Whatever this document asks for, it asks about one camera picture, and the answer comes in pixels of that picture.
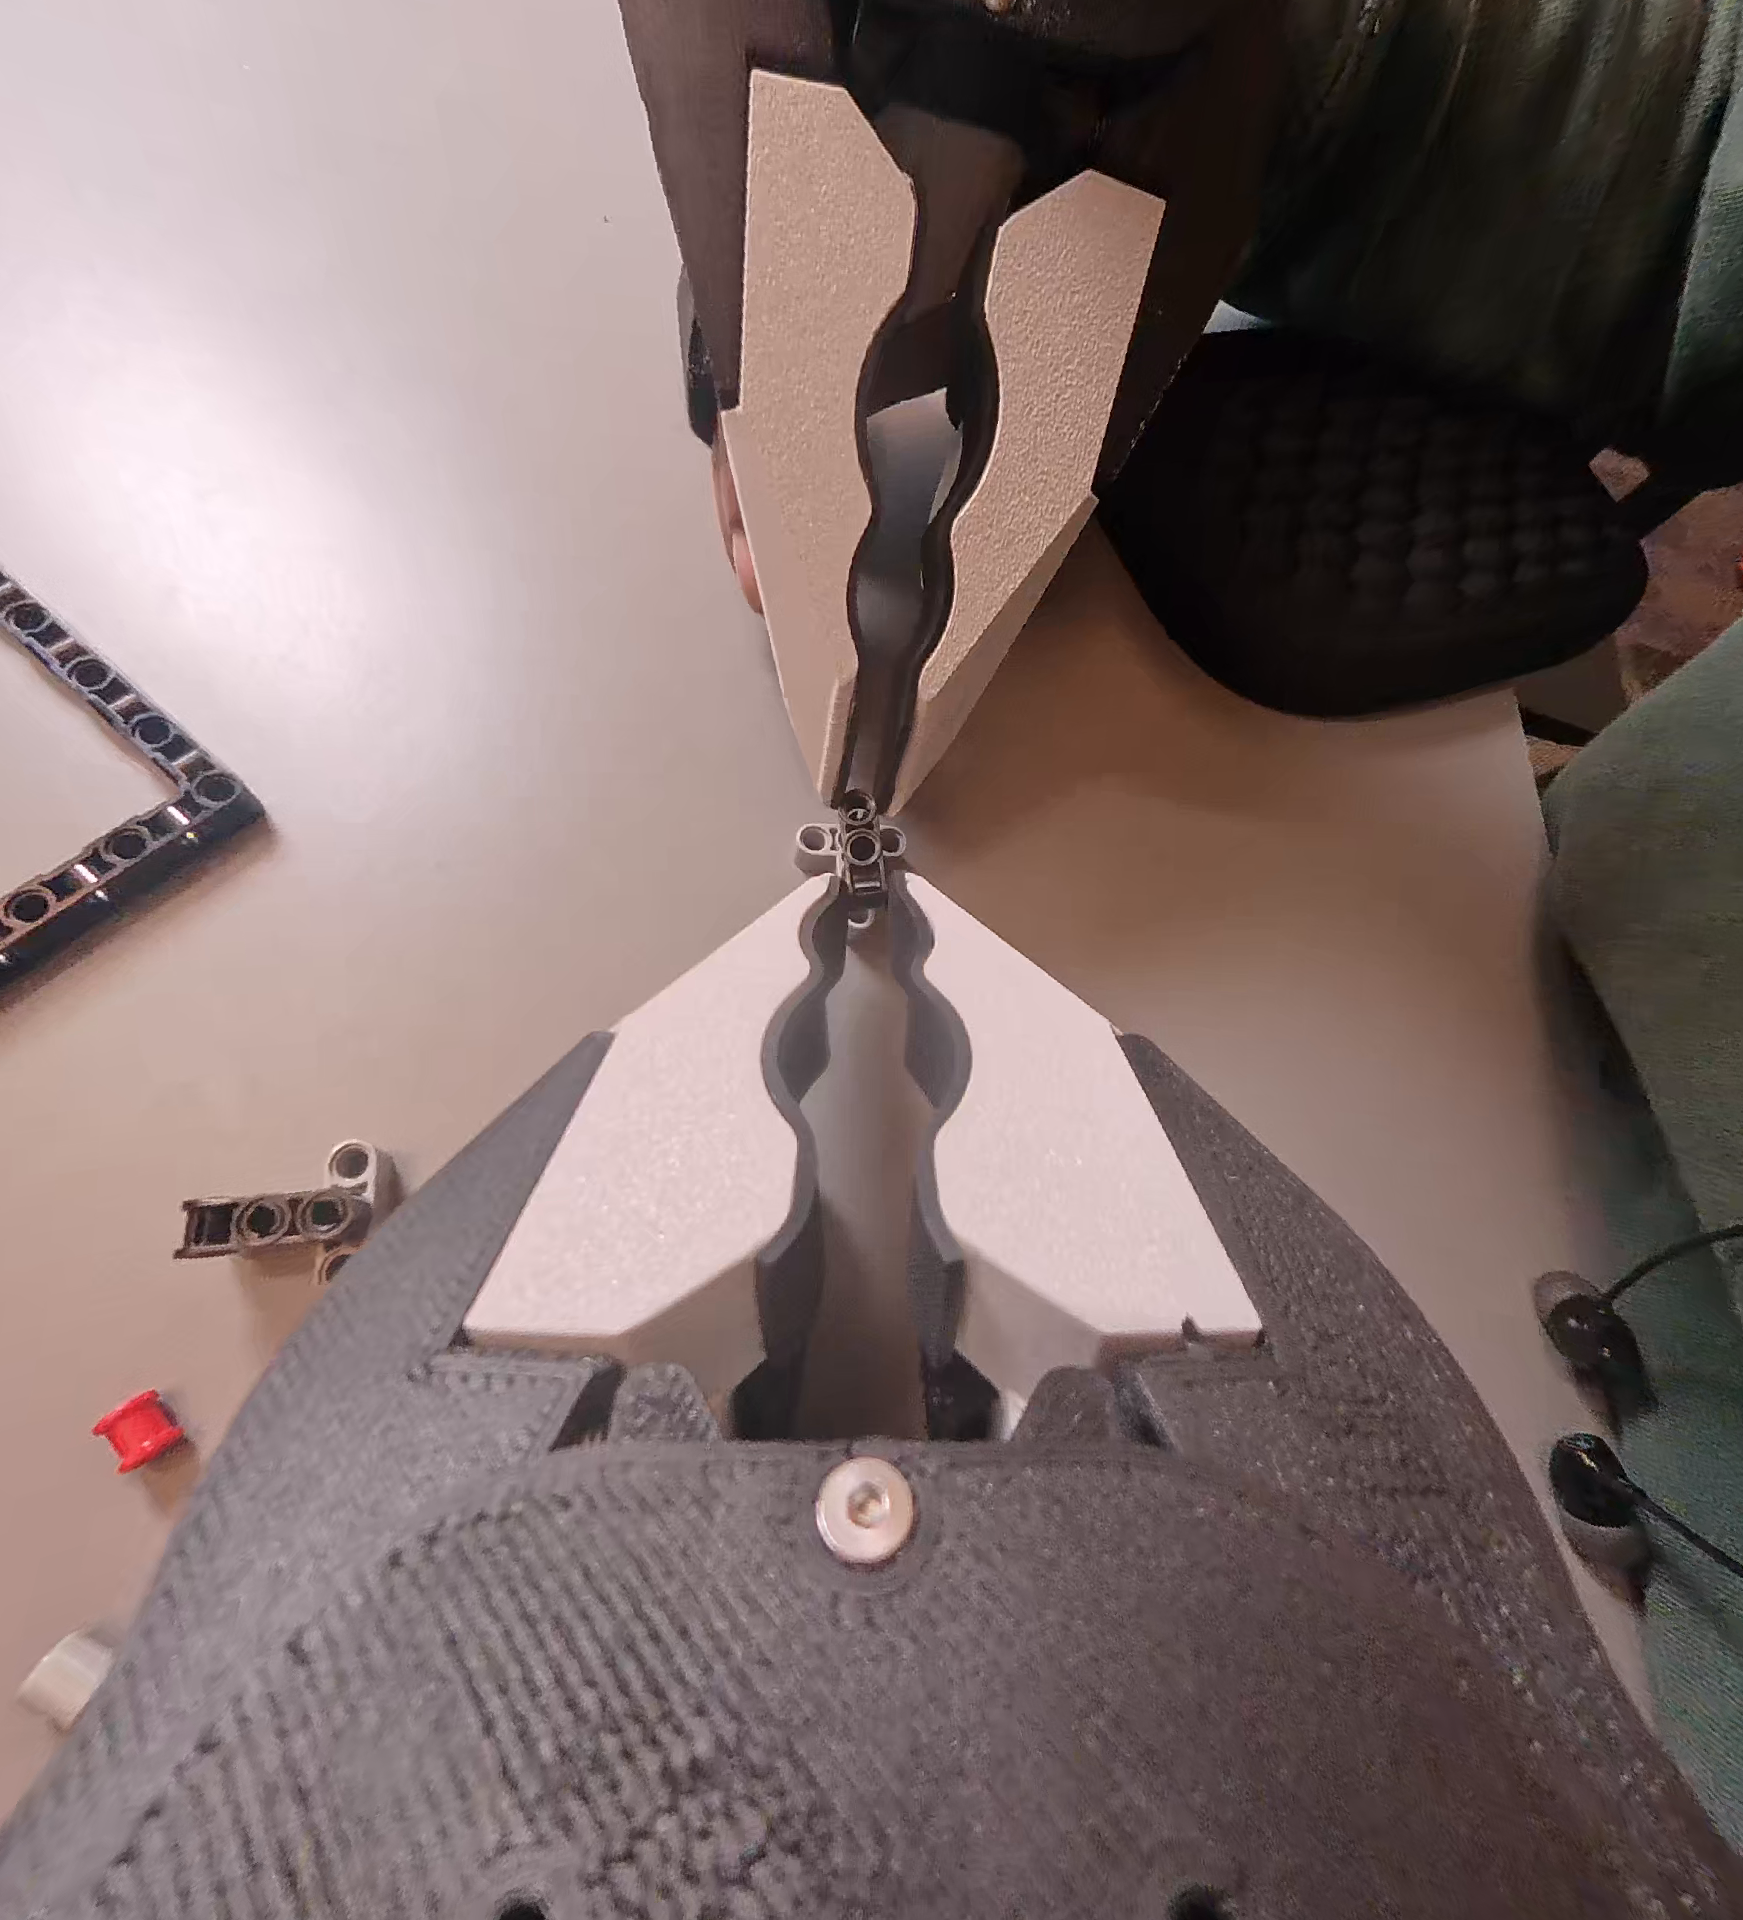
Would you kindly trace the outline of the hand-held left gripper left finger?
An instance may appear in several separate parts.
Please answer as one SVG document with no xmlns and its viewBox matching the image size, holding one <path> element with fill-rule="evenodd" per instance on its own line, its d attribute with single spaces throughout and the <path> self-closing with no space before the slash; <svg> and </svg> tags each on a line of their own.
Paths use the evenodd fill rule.
<svg viewBox="0 0 1743 1920">
<path fill-rule="evenodd" d="M 462 1318 L 477 1351 L 675 1362 L 791 1427 L 823 1293 L 805 1102 L 832 1060 L 835 880 L 618 1022 Z"/>
</svg>

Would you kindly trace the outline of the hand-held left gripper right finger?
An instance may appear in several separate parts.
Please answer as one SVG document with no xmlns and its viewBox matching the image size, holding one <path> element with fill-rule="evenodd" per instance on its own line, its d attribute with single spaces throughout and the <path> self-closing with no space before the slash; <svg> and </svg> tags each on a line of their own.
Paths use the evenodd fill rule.
<svg viewBox="0 0 1743 1920">
<path fill-rule="evenodd" d="M 1253 1353 L 1264 1320 L 1123 1034 L 919 877 L 890 886 L 888 957 L 929 1108 L 908 1251 L 929 1394 L 975 1382 L 1014 1427 L 1051 1372 Z"/>
</svg>

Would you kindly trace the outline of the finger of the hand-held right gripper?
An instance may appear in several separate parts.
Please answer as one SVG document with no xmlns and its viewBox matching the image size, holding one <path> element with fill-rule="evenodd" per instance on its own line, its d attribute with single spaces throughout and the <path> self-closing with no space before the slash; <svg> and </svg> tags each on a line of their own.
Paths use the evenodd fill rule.
<svg viewBox="0 0 1743 1920">
<path fill-rule="evenodd" d="M 722 419 L 783 706 L 828 798 L 858 681 L 851 571 L 873 517 L 865 362 L 902 302 L 910 177 L 846 88 L 757 68 L 747 82 L 739 401 Z"/>
<path fill-rule="evenodd" d="M 1109 413 L 1165 205 L 1083 171 L 1013 213 L 975 314 L 977 392 L 923 530 L 923 608 L 875 792 L 908 805 L 1099 505 Z"/>
</svg>

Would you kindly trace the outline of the grey lego connector assembly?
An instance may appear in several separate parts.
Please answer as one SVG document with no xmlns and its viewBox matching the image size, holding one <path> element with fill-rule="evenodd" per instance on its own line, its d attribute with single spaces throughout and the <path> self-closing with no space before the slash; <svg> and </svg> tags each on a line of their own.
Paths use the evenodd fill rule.
<svg viewBox="0 0 1743 1920">
<path fill-rule="evenodd" d="M 873 927 L 888 907 L 888 881 L 905 859 L 903 830 L 858 786 L 840 795 L 829 820 L 803 825 L 794 837 L 798 868 L 809 877 L 835 880 L 853 930 Z"/>
</svg>

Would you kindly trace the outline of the grey and black lego assembly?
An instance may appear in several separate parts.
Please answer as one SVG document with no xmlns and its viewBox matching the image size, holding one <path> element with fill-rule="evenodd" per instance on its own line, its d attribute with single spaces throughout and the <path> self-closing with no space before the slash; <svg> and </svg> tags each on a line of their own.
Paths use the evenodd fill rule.
<svg viewBox="0 0 1743 1920">
<path fill-rule="evenodd" d="M 269 1261 L 305 1255 L 317 1285 L 351 1261 L 401 1202 L 392 1159 L 368 1140 L 342 1140 L 311 1187 L 187 1198 L 174 1261 Z"/>
</svg>

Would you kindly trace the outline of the red lego bush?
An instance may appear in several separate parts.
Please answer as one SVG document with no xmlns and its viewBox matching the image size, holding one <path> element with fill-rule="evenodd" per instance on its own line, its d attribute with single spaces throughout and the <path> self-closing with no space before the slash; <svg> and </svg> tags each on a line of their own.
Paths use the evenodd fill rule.
<svg viewBox="0 0 1743 1920">
<path fill-rule="evenodd" d="M 91 1437 L 113 1455 L 118 1476 L 136 1476 L 189 1447 L 189 1432 L 157 1387 L 128 1396 L 106 1409 Z"/>
</svg>

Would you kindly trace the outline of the grey lego bush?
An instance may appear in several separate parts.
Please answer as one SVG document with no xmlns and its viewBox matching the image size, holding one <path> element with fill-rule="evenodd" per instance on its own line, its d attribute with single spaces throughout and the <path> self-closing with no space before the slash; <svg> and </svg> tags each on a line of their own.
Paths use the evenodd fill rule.
<svg viewBox="0 0 1743 1920">
<path fill-rule="evenodd" d="M 73 1729 L 116 1668 L 116 1645 L 91 1629 L 73 1631 L 31 1668 L 17 1689 L 19 1707 L 53 1733 Z"/>
</svg>

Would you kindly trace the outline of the person's right hand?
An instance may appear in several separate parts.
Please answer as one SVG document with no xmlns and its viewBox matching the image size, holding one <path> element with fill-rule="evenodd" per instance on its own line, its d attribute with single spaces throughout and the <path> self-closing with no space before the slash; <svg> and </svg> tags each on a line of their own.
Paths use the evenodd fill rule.
<svg viewBox="0 0 1743 1920">
<path fill-rule="evenodd" d="M 757 571 L 752 554 L 752 543 L 747 539 L 747 528 L 743 508 L 739 503 L 739 492 L 735 486 L 732 467 L 728 461 L 728 451 L 722 437 L 714 437 L 712 444 L 712 494 L 714 494 L 714 517 L 718 530 L 718 541 L 724 549 L 728 568 L 735 577 L 735 582 L 740 591 L 740 598 L 752 611 L 763 613 L 761 588 L 757 581 Z"/>
</svg>

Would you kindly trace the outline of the green sweatshirt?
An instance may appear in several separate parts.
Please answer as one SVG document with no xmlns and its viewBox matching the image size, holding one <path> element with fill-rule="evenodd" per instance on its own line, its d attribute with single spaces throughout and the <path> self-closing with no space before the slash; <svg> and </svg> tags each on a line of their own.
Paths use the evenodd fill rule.
<svg viewBox="0 0 1743 1920">
<path fill-rule="evenodd" d="M 1717 121 L 1653 461 L 1743 478 L 1743 5 L 1710 5 Z M 1623 1258 L 1743 1223 L 1743 615 L 1560 776 L 1554 906 L 1648 1115 L 1620 1174 Z M 1655 1389 L 1618 1452 L 1743 1561 L 1743 1243 L 1696 1247 L 1620 1310 Z M 1743 1852 L 1743 1583 L 1650 1521 L 1661 1737 Z"/>
</svg>

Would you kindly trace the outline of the black rectangular lego frame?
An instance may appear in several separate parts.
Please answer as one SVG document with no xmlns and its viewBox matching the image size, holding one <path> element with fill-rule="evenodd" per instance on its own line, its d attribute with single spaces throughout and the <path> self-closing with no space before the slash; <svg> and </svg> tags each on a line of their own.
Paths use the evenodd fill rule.
<svg viewBox="0 0 1743 1920">
<path fill-rule="evenodd" d="M 0 639 L 160 783 L 157 805 L 0 894 L 0 996 L 264 821 L 257 795 L 0 567 Z"/>
</svg>

